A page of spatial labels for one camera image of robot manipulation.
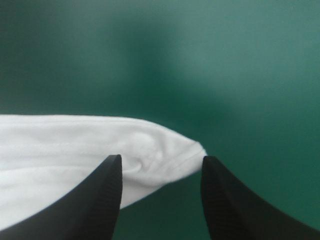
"cloth fold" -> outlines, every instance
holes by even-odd
[[[198,171],[200,143],[126,117],[0,115],[0,230],[49,206],[108,155],[122,157],[121,208]]]

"black plastic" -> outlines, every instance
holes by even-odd
[[[110,155],[58,201],[0,231],[0,240],[110,240],[122,186],[121,156]]]
[[[204,157],[201,198],[213,240],[320,240],[319,231],[263,200],[216,157]]]

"green table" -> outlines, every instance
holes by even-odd
[[[2,0],[0,31],[0,114],[156,122],[320,229],[320,1]],[[123,209],[114,239],[209,239],[200,174]]]

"green surface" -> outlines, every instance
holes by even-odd
[[[1,0],[0,31],[1,114],[156,122],[320,229],[320,1]],[[199,183],[123,209],[114,239],[209,239]]]

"folded cloth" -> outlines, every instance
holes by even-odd
[[[141,119],[0,115],[0,230],[48,207],[117,154],[124,208],[198,171],[206,151]]]

